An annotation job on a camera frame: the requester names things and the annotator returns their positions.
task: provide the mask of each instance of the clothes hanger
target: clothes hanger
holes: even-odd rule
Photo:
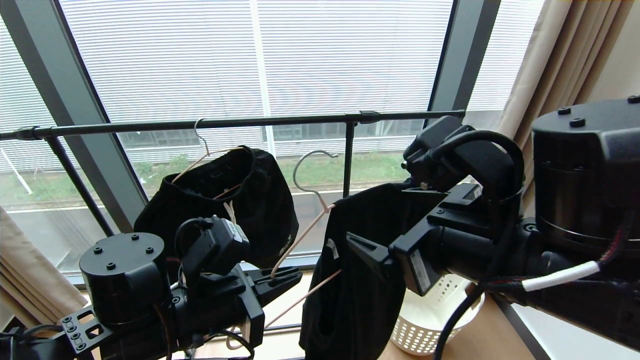
[[[197,159],[194,163],[189,165],[186,169],[184,169],[181,173],[179,173],[176,177],[174,177],[173,180],[171,180],[171,184],[175,184],[176,180],[180,179],[189,170],[191,170],[197,164],[199,164],[202,160],[204,160],[204,158],[206,158],[208,156],[211,156],[211,154],[215,154],[217,152],[227,152],[227,151],[231,151],[231,150],[243,149],[242,147],[232,147],[231,149],[219,149],[219,150],[215,150],[215,151],[209,151],[209,145],[207,145],[207,140],[205,138],[203,138],[202,136],[200,136],[200,134],[198,134],[198,123],[200,123],[203,120],[205,120],[205,118],[203,118],[203,117],[198,119],[198,120],[196,120],[196,123],[193,125],[193,131],[196,133],[196,136],[199,137],[204,142],[204,148],[205,148],[206,152],[202,157],[200,157],[200,159]],[[227,192],[233,190],[234,188],[237,188],[238,186],[240,186],[240,185],[237,185],[237,186],[233,187],[232,189],[229,189],[229,190],[225,191],[224,193],[218,195],[216,197],[216,199],[218,197],[221,197],[222,195],[226,194]]]
[[[293,168],[293,183],[301,191],[314,193],[316,196],[318,196],[318,199],[320,200],[320,204],[322,205],[323,210],[322,210],[322,212],[320,214],[318,214],[318,216],[316,216],[316,218],[311,222],[311,224],[309,224],[309,226],[307,226],[307,228],[296,239],[296,241],[294,241],[293,244],[291,244],[291,246],[284,252],[284,254],[282,254],[282,256],[280,256],[280,259],[278,259],[278,262],[276,263],[276,265],[271,270],[271,278],[272,279],[275,278],[275,275],[276,275],[276,272],[278,271],[278,268],[280,267],[280,265],[282,265],[282,263],[284,262],[284,259],[291,253],[293,248],[298,246],[300,241],[302,241],[302,239],[304,239],[304,237],[309,233],[309,231],[311,231],[311,228],[313,228],[318,223],[318,221],[320,221],[320,219],[324,216],[324,214],[329,214],[331,209],[333,207],[335,207],[334,204],[331,204],[331,205],[327,206],[326,202],[324,201],[324,199],[322,198],[322,196],[320,195],[320,193],[318,191],[311,190],[311,189],[305,189],[302,186],[300,186],[300,184],[298,184],[298,179],[296,177],[296,175],[298,173],[298,167],[300,166],[300,164],[302,163],[302,161],[304,159],[306,159],[307,157],[309,157],[309,156],[311,156],[313,154],[325,154],[325,155],[329,156],[330,158],[337,158],[338,157],[338,154],[330,154],[329,152],[326,152],[324,150],[309,151],[308,153],[304,154],[300,158],[300,160],[298,160],[298,162],[296,163],[296,166]]]

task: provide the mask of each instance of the metal hook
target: metal hook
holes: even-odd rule
[[[205,120],[205,118],[203,117],[196,120],[195,125],[193,125],[193,131],[196,133],[196,136],[199,137],[204,142],[204,148],[207,151],[207,155],[209,155],[210,152],[209,152],[209,145],[207,144],[207,140],[205,140],[205,138],[203,138],[202,136],[200,136],[200,134],[198,134],[198,123],[200,123],[203,120]]]
[[[320,199],[320,202],[324,205],[324,201],[322,200],[322,197],[320,196],[320,193],[316,190],[309,190],[309,189],[305,189],[302,186],[300,186],[300,184],[298,184],[298,180],[296,179],[296,174],[298,173],[298,167],[300,166],[300,164],[302,163],[302,161],[304,159],[306,159],[308,156],[313,155],[313,154],[325,154],[330,158],[337,158],[338,154],[330,154],[329,152],[326,152],[324,150],[313,150],[313,151],[309,151],[308,153],[304,154],[300,160],[298,160],[298,162],[296,163],[296,166],[293,168],[293,183],[296,185],[296,187],[298,189],[300,189],[303,192],[308,192],[308,193],[314,193],[318,196],[318,198]]]

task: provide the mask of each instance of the curtain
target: curtain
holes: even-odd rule
[[[525,214],[534,213],[534,119],[584,102],[608,59],[633,1],[546,0],[505,105],[498,131],[522,148]]]
[[[0,208],[0,300],[26,327],[57,323],[86,299]]]

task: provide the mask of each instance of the white plastic basket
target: white plastic basket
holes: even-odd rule
[[[465,288],[469,284],[470,281],[460,276],[448,274],[441,277],[424,297],[407,290],[391,341],[412,355],[432,354],[436,350],[442,328],[467,297]],[[483,303],[484,294],[477,305],[467,310],[458,321],[447,341],[476,317]]]

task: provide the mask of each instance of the black garment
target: black garment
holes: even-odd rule
[[[388,246],[441,200],[401,191],[409,187],[384,184],[335,203],[311,288],[342,272],[305,301],[300,347],[306,359],[377,359],[387,345],[404,299],[403,278],[383,282],[349,250],[346,233]]]
[[[172,184],[176,176],[162,180],[134,225],[135,231],[160,236],[167,256],[176,256],[173,241],[181,223],[213,215],[229,219],[223,203],[230,201],[237,223],[250,242],[245,260],[259,268],[273,267],[298,233],[291,192],[276,160],[266,151],[236,149],[190,170]],[[238,184],[238,189],[214,200]],[[199,236],[197,227],[187,228],[182,248],[188,249]]]

